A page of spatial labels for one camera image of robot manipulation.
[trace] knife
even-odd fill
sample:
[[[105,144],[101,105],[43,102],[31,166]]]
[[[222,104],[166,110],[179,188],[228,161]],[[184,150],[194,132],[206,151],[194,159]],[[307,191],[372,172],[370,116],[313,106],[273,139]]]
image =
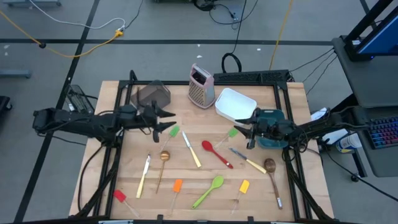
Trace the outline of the knife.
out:
[[[201,167],[200,161],[197,157],[197,155],[195,154],[195,152],[193,151],[191,144],[188,141],[187,135],[185,135],[185,132],[182,131],[182,137],[184,137],[185,143],[187,144],[187,147],[189,148],[189,150],[191,150],[193,159],[195,160],[195,163],[197,164],[198,168]]]
[[[262,168],[259,164],[256,164],[255,162],[249,160],[245,155],[241,154],[240,152],[238,152],[238,150],[230,147],[229,148],[231,151],[233,151],[236,155],[238,155],[240,158],[244,159],[246,162],[250,163],[250,165],[254,166],[254,168],[256,168],[257,170],[259,170],[260,172],[262,172],[263,174],[266,174],[267,171]]]
[[[149,162],[150,162],[150,154],[148,154],[147,161],[145,162],[145,167],[144,167],[144,171],[142,173],[141,181],[139,182],[139,185],[138,185],[136,198],[141,198],[142,188],[144,187],[145,175],[148,173],[148,169],[149,169]]]

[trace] keyboard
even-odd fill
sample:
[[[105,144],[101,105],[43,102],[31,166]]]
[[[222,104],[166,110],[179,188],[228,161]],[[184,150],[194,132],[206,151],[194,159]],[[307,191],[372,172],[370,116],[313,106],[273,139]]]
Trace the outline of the keyboard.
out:
[[[287,82],[290,74],[288,70],[216,73],[214,79],[215,82]]]
[[[373,149],[398,146],[398,116],[372,119],[368,134]]]

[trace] white bowl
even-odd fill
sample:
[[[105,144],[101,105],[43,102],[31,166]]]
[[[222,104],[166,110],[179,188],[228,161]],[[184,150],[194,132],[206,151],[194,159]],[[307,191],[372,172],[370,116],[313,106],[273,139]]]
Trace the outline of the white bowl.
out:
[[[250,118],[256,106],[257,102],[254,99],[225,88],[216,101],[216,112],[235,124],[243,126],[235,120]]]

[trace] brown spoon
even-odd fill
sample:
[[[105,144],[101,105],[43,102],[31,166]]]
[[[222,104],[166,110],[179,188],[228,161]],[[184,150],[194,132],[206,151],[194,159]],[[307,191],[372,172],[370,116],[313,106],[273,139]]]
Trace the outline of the brown spoon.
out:
[[[157,187],[156,187],[156,193],[159,190],[159,185],[160,185],[160,180],[162,180],[162,174],[163,174],[163,168],[164,168],[164,163],[170,159],[170,153],[167,151],[162,151],[160,153],[160,160],[163,162],[162,163],[162,169],[160,170],[160,175],[159,179],[157,181]]]
[[[267,173],[271,177],[271,181],[272,181],[272,184],[274,186],[274,192],[275,192],[276,201],[278,203],[278,207],[279,207],[279,209],[282,209],[282,201],[281,201],[281,199],[279,197],[278,188],[277,188],[276,183],[275,183],[275,170],[276,170],[275,161],[273,159],[270,159],[270,158],[266,159],[264,161],[264,168],[266,168]]]

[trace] green spoon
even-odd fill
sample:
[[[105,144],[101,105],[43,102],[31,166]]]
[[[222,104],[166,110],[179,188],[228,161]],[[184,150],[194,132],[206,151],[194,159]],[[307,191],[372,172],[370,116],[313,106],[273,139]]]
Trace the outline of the green spoon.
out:
[[[208,189],[206,191],[206,193],[204,193],[193,205],[192,205],[192,209],[197,208],[197,206],[199,206],[199,204],[201,204],[201,202],[205,199],[205,197],[213,190],[216,188],[219,188],[223,185],[224,182],[224,177],[223,176],[216,176],[213,179],[213,183],[211,183],[211,187],[210,189]]]

